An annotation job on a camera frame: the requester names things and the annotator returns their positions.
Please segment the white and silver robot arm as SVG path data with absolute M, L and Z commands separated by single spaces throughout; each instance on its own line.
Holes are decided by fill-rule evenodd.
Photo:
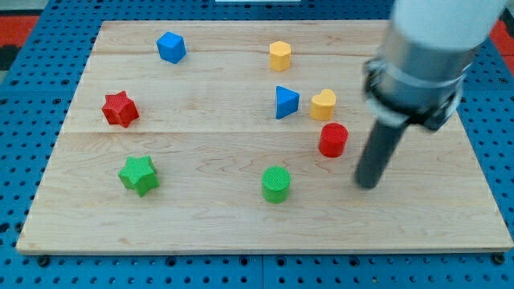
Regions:
M 454 114 L 480 45 L 505 0 L 396 0 L 363 91 L 376 120 L 354 174 L 377 186 L 406 128 L 439 130 Z

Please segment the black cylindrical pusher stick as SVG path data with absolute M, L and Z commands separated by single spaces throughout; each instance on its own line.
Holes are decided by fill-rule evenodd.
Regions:
M 354 181 L 360 187 L 377 186 L 406 128 L 406 124 L 390 127 L 375 121 L 354 173 Z

